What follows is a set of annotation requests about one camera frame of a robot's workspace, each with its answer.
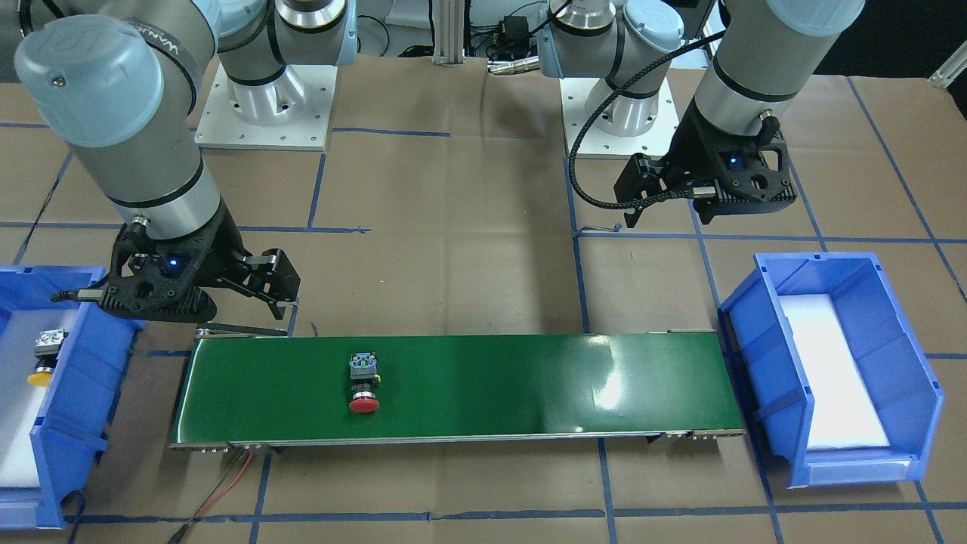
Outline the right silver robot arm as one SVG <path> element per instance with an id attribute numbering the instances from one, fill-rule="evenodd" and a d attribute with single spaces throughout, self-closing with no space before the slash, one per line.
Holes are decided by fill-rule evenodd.
<path id="1" fill-rule="evenodd" d="M 353 1 L 4 1 L 3 82 L 25 86 L 123 218 L 107 272 L 46 301 L 204 323 L 208 289 L 230 289 L 281 320 L 300 276 L 283 250 L 246 250 L 187 117 L 217 57 L 242 121 L 293 119 L 310 106 L 295 66 L 353 63 L 357 22 Z"/>

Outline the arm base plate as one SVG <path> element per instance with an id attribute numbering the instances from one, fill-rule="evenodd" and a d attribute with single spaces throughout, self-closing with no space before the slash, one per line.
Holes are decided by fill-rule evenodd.
<path id="1" fill-rule="evenodd" d="M 204 148 L 324 151 L 338 69 L 287 66 L 275 82 L 244 86 L 218 68 L 196 130 Z"/>
<path id="2" fill-rule="evenodd" d="M 560 87 L 565 151 L 569 152 L 578 131 L 611 89 L 604 79 L 593 77 L 563 79 Z M 671 88 L 664 79 L 656 95 L 645 99 L 619 96 L 587 131 L 577 157 L 621 159 L 644 153 L 660 158 L 668 152 L 678 125 Z"/>

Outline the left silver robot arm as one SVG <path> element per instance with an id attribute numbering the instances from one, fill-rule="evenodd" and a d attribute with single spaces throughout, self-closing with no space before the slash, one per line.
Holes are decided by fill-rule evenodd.
<path id="1" fill-rule="evenodd" d="M 614 201 L 589 196 L 576 179 L 578 148 L 591 128 L 642 134 L 659 89 L 684 45 L 684 21 L 662 1 L 550 1 L 536 37 L 543 75 L 594 77 L 586 119 L 567 152 L 574 193 L 621 210 L 635 227 L 643 210 L 690 199 L 702 224 L 722 215 L 774 213 L 797 199 L 780 117 L 808 77 L 859 17 L 863 1 L 725 1 L 725 28 L 662 158 L 635 153 L 616 181 Z"/>

